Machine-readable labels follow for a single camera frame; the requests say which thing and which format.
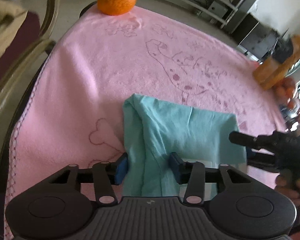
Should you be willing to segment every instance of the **chair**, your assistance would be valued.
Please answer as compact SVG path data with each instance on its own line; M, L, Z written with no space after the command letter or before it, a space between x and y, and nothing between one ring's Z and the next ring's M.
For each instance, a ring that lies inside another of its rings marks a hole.
M34 41L28 48L15 60L10 67L7 68L3 77L0 79L0 120L4 116L5 107L8 104L9 98L12 95L18 82L27 74L31 64L43 53L49 54L56 44L50 39L50 35L55 26L58 10L60 7L60 0L48 0L46 15L40 32L36 41ZM0 239L3 239L3 218L4 218L4 202L5 191L8 179L9 168L9 141L12 129L23 112L28 98L31 94L35 80L40 73L41 67L38 69L36 75L30 82L26 92L24 93L18 107L17 103L13 106L16 112L8 128L4 129L5 139L3 147L0 152Z

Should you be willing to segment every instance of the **pink blanket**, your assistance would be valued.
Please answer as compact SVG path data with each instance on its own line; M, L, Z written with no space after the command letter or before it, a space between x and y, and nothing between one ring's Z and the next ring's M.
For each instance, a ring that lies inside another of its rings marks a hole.
M70 163L116 160L125 151L122 104L132 93L235 113L253 135L284 130L254 68L217 39L159 14L135 7L111 17L92 7L54 48L15 126L6 204ZM273 185L273 176L251 174ZM82 192L94 198L92 185Z

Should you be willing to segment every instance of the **person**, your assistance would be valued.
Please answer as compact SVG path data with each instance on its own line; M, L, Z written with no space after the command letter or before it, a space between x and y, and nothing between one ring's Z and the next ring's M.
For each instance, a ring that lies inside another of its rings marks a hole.
M288 198L291 199L291 201L295 204L296 207L300 207L300 193L297 191L289 188L287 186L287 181L286 179L279 175L276 180L276 187L275 190ZM296 183L297 187L300 188L300 179ZM292 240L300 240L300 225L295 226L290 233L290 237Z

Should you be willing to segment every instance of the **person's hand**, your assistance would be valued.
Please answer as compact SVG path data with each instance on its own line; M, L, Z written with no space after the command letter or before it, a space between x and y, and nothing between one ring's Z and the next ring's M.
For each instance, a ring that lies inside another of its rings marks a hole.
M275 187L276 191L290 198L296 207L300 206L300 194L287 187L287 181L283 176L279 175L275 179L275 183L277 185ZM300 188L300 179L296 182L296 185Z

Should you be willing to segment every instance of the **maroon cushion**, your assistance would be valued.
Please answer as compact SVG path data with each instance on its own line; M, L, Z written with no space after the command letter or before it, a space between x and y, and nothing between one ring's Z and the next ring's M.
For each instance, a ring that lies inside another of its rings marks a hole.
M38 39L39 32L40 22L38 15L28 12L14 40L0 58L0 80L22 52L24 52L32 42Z

